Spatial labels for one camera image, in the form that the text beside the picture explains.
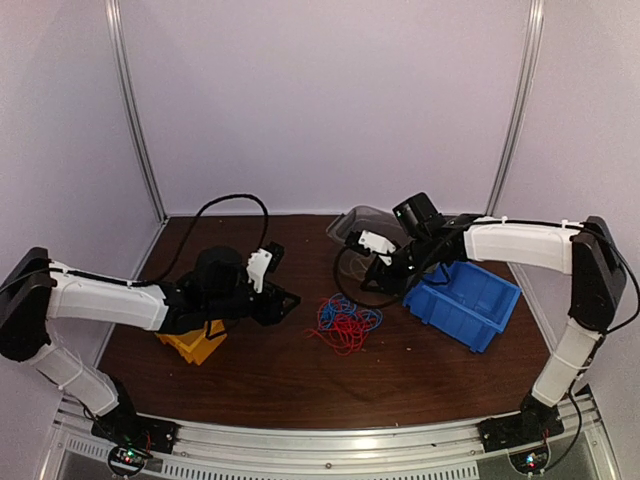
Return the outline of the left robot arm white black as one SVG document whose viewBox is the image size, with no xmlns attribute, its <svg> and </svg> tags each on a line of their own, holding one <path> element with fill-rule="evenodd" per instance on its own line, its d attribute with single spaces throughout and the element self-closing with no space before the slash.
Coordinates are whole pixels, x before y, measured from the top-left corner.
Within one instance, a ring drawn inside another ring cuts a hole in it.
<svg viewBox="0 0 640 480">
<path fill-rule="evenodd" d="M 134 282 L 72 269 L 34 247 L 1 285 L 1 355 L 32 365 L 104 419 L 121 443 L 133 444 L 143 436 L 144 424 L 128 405 L 126 391 L 56 344 L 48 321 L 82 319 L 164 335 L 208 329 L 216 320 L 251 318 L 276 325 L 300 303 L 299 296 L 267 278 L 283 254 L 276 243 L 247 259 L 233 248 L 213 247 L 174 283 Z"/>
</svg>

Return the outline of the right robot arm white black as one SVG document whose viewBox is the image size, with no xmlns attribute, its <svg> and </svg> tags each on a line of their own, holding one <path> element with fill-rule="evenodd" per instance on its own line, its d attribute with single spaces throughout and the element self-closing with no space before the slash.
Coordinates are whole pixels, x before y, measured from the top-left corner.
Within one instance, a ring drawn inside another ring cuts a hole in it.
<svg viewBox="0 0 640 480">
<path fill-rule="evenodd" d="M 445 216 L 425 193 L 397 205 L 393 214 L 410 241 L 402 246 L 363 230 L 350 248 L 375 257 L 365 280 L 386 295 L 404 296 L 421 274 L 454 261 L 499 261 L 541 267 L 570 276 L 571 301 L 565 331 L 513 419 L 519 440 L 535 440 L 551 424 L 556 405 L 588 368 L 606 337 L 632 273 L 603 218 L 560 223 Z"/>
</svg>

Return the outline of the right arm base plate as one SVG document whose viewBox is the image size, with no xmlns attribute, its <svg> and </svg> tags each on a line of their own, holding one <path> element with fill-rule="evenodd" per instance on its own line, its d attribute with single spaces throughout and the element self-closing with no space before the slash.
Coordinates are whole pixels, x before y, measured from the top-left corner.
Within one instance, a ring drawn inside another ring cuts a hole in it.
<svg viewBox="0 0 640 480">
<path fill-rule="evenodd" d="M 481 421 L 477 428 L 487 453 L 539 443 L 565 431 L 558 414 L 543 417 L 533 412 L 488 418 Z"/>
</svg>

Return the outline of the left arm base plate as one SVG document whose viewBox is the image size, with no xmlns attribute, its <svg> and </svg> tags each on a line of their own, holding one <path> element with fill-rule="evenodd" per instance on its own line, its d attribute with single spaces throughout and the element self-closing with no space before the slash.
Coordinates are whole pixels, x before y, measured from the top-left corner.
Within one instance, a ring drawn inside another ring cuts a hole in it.
<svg viewBox="0 0 640 480">
<path fill-rule="evenodd" d="M 92 422 L 93 436 L 143 453 L 173 452 L 178 430 L 175 422 L 138 414 L 120 415 L 117 412 L 102 417 L 95 416 L 88 410 L 84 414 Z"/>
</svg>

